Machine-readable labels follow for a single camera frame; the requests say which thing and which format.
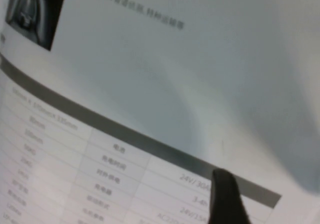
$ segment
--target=paper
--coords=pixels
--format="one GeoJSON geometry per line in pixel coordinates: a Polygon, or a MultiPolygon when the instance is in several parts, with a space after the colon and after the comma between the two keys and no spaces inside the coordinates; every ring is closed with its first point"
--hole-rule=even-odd
{"type": "Polygon", "coordinates": [[[313,221],[319,5],[10,0],[4,222],[206,223],[214,166],[252,223],[313,221]]]}

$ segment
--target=black product image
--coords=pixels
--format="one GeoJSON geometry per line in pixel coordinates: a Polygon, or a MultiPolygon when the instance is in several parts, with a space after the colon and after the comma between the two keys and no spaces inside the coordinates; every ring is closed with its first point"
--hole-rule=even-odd
{"type": "Polygon", "coordinates": [[[50,50],[63,0],[10,0],[6,22],[39,46],[50,50]]]}

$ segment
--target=table cell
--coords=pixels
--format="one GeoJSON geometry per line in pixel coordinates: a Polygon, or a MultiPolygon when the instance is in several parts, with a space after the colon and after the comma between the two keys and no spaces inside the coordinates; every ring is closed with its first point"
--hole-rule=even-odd
{"type": "Polygon", "coordinates": [[[143,168],[147,166],[151,157],[149,153],[95,129],[92,131],[90,142],[143,168]]]}
{"type": "Polygon", "coordinates": [[[28,171],[36,174],[38,172],[43,173],[51,172],[54,175],[59,176],[60,178],[73,182],[77,175],[77,169],[67,165],[66,163],[61,162],[60,160],[53,158],[52,156],[46,155],[44,152],[41,153],[38,150],[39,156],[43,156],[38,161],[35,161],[34,158],[29,157],[24,154],[22,151],[17,149],[12,143],[9,143],[7,140],[3,140],[1,144],[1,149],[9,154],[12,159],[21,164],[28,171]]]}
{"type": "Polygon", "coordinates": [[[86,140],[66,131],[52,121],[42,118],[32,111],[30,107],[22,105],[9,94],[5,95],[4,105],[26,124],[45,133],[48,137],[79,153],[85,151],[87,146],[86,140]]]}
{"type": "Polygon", "coordinates": [[[124,208],[130,207],[131,195],[82,172],[78,173],[75,183],[103,199],[110,200],[124,208]]]}
{"type": "Polygon", "coordinates": [[[144,216],[141,216],[137,213],[134,213],[132,211],[128,211],[125,215],[124,223],[126,224],[156,224],[156,222],[153,222],[149,220],[148,218],[145,218],[144,216]]]}
{"type": "Polygon", "coordinates": [[[23,194],[28,199],[33,200],[44,200],[44,202],[53,202],[54,204],[63,207],[68,199],[68,195],[62,193],[61,191],[54,190],[53,188],[46,188],[46,185],[37,185],[37,188],[34,188],[34,183],[30,184],[21,181],[18,176],[13,175],[9,172],[4,166],[0,165],[0,179],[3,179],[5,182],[11,186],[15,186],[19,190],[19,193],[23,194]]]}
{"type": "Polygon", "coordinates": [[[89,139],[92,127],[46,104],[42,100],[22,89],[13,81],[7,82],[6,92],[25,107],[30,107],[33,112],[44,119],[57,124],[62,129],[67,130],[84,140],[89,139]]]}
{"type": "Polygon", "coordinates": [[[207,224],[209,214],[163,192],[141,184],[135,197],[195,224],[207,224]]]}
{"type": "Polygon", "coordinates": [[[116,187],[128,194],[134,194],[138,188],[139,182],[125,176],[115,170],[112,170],[96,161],[84,156],[80,170],[94,177],[103,183],[116,187]]]}
{"type": "Polygon", "coordinates": [[[190,224],[190,222],[137,198],[133,199],[130,210],[158,224],[190,224]]]}
{"type": "Polygon", "coordinates": [[[103,164],[104,166],[125,174],[126,176],[137,181],[141,180],[145,172],[145,169],[141,166],[138,166],[92,144],[88,145],[85,155],[103,164]]]}
{"type": "Polygon", "coordinates": [[[209,212],[209,195],[200,194],[149,170],[145,171],[141,183],[188,203],[195,208],[209,212]]]}
{"type": "Polygon", "coordinates": [[[158,157],[151,157],[147,170],[160,174],[161,176],[164,176],[180,185],[202,193],[205,196],[210,194],[210,180],[158,157]]]}
{"type": "Polygon", "coordinates": [[[79,168],[82,158],[80,153],[51,139],[43,132],[30,127],[12,112],[4,108],[0,112],[0,118],[0,132],[12,142],[31,143],[49,155],[63,160],[75,168],[79,168]]]}
{"type": "Polygon", "coordinates": [[[73,213],[72,211],[69,210],[65,210],[62,218],[61,218],[63,222],[65,222],[66,224],[93,224],[93,223],[98,223],[97,221],[92,221],[88,218],[85,218],[84,216],[78,215],[73,213]]]}
{"type": "Polygon", "coordinates": [[[98,210],[88,208],[86,205],[80,204],[75,200],[69,198],[66,205],[66,213],[67,211],[71,211],[79,218],[84,218],[89,221],[89,223],[97,223],[97,224],[122,224],[121,221],[108,216],[107,214],[100,212],[98,210]]]}
{"type": "Polygon", "coordinates": [[[126,208],[103,199],[76,185],[72,188],[69,197],[90,209],[100,211],[118,220],[123,220],[127,212],[126,208]]]}
{"type": "Polygon", "coordinates": [[[72,184],[65,180],[62,180],[58,176],[52,174],[44,168],[37,167],[37,171],[32,173],[30,170],[27,170],[23,164],[14,160],[7,153],[3,152],[0,148],[0,165],[6,167],[8,171],[13,173],[16,177],[19,177],[20,180],[28,184],[35,184],[54,187],[57,190],[62,191],[63,193],[68,194],[71,190],[72,184]]]}
{"type": "Polygon", "coordinates": [[[52,212],[56,212],[56,210],[53,210],[51,207],[41,206],[43,203],[39,205],[32,203],[30,200],[23,198],[22,195],[19,195],[14,188],[9,187],[6,183],[1,183],[0,192],[9,202],[16,203],[18,208],[21,209],[21,212],[27,212],[32,216],[36,216],[46,224],[60,223],[60,219],[52,214],[52,212]]]}

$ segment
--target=specification table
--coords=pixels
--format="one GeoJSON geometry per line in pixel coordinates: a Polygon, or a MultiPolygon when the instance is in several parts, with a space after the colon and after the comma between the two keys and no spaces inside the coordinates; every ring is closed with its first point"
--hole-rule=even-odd
{"type": "MultiPolygon", "coordinates": [[[[65,114],[4,72],[0,100],[1,223],[208,222],[209,179],[65,114]]],[[[242,195],[254,224],[280,199],[264,193],[276,201],[242,195]]]]}

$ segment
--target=gray stripe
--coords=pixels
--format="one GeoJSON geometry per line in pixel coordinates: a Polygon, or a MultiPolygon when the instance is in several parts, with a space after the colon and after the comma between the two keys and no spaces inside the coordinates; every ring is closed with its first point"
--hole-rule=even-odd
{"type": "MultiPolygon", "coordinates": [[[[61,96],[25,75],[3,56],[1,56],[1,58],[1,70],[15,83],[45,103],[95,129],[211,180],[212,171],[217,168],[216,166],[138,133],[61,96]]],[[[242,195],[270,208],[274,208],[281,198],[281,195],[245,180],[242,177],[236,176],[236,180],[242,195]]]]}

